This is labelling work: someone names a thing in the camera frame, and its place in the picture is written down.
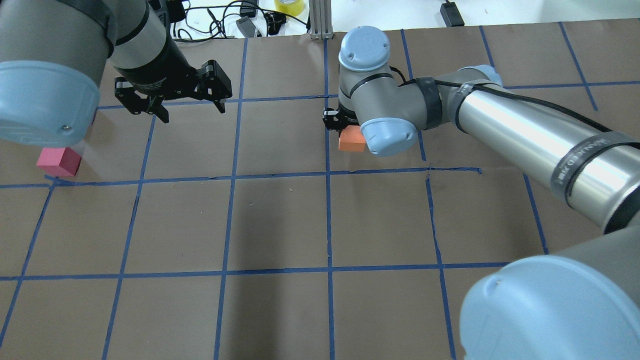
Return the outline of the aluminium frame post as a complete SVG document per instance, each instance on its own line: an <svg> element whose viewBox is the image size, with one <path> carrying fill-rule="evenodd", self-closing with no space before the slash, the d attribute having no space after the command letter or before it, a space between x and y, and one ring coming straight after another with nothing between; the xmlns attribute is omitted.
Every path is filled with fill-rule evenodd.
<svg viewBox="0 0 640 360"><path fill-rule="evenodd" d="M309 35L312 40L329 40L334 38L332 24L332 1L309 0Z"/></svg>

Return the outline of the small black power adapter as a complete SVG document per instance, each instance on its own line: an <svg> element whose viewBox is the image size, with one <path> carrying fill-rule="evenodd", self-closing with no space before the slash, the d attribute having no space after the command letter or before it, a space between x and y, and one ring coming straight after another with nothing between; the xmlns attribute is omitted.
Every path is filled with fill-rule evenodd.
<svg viewBox="0 0 640 360"><path fill-rule="evenodd" d="M447 28L464 27L466 25L457 4L452 0L444 0L439 7L439 14Z"/></svg>

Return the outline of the orange foam block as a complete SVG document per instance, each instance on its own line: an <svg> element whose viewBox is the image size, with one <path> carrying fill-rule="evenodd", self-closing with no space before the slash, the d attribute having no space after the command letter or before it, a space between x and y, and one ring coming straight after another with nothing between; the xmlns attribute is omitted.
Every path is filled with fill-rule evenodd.
<svg viewBox="0 0 640 360"><path fill-rule="evenodd" d="M359 125L348 125L339 132L338 150L341 152L364 152L367 143Z"/></svg>

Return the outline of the yellow tape roll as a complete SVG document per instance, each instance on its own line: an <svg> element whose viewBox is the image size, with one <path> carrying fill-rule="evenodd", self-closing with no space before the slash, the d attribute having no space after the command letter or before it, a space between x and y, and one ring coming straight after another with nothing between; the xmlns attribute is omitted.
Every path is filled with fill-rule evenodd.
<svg viewBox="0 0 640 360"><path fill-rule="evenodd" d="M304 0L274 0L275 10L286 15L297 17L305 9Z"/></svg>

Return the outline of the pink foam block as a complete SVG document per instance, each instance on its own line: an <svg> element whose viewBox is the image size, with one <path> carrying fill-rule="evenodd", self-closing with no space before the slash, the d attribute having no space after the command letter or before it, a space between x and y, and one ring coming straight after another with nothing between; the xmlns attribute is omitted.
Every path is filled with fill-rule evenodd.
<svg viewBox="0 0 640 360"><path fill-rule="evenodd" d="M36 166L52 177L74 177L82 162L82 155L71 147L44 147Z"/></svg>

